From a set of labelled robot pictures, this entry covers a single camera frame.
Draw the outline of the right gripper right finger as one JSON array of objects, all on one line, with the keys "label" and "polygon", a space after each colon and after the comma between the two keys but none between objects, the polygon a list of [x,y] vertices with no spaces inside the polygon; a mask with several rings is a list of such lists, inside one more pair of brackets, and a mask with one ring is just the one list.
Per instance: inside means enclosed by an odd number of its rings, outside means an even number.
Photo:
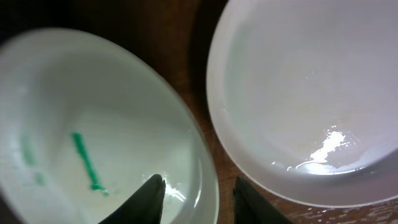
[{"label": "right gripper right finger", "polygon": [[292,224],[245,177],[237,177],[233,190],[235,224]]}]

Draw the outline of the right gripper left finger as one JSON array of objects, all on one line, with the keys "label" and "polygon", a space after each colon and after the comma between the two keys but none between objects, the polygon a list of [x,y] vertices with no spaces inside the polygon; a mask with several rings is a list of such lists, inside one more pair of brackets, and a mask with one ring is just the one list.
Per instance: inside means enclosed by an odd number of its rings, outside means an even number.
[{"label": "right gripper left finger", "polygon": [[165,188],[162,176],[154,174],[99,224],[160,224]]}]

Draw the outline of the white plate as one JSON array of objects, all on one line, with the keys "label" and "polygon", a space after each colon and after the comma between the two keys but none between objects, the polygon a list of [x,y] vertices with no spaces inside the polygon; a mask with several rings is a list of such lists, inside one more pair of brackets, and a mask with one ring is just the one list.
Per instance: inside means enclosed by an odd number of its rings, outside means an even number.
[{"label": "white plate", "polygon": [[151,177],[162,223],[216,223],[210,150],[156,71],[80,30],[1,45],[1,198],[20,222],[99,223]]},{"label": "white plate", "polygon": [[206,91],[263,189],[329,208],[397,198],[397,0],[229,1]]}]

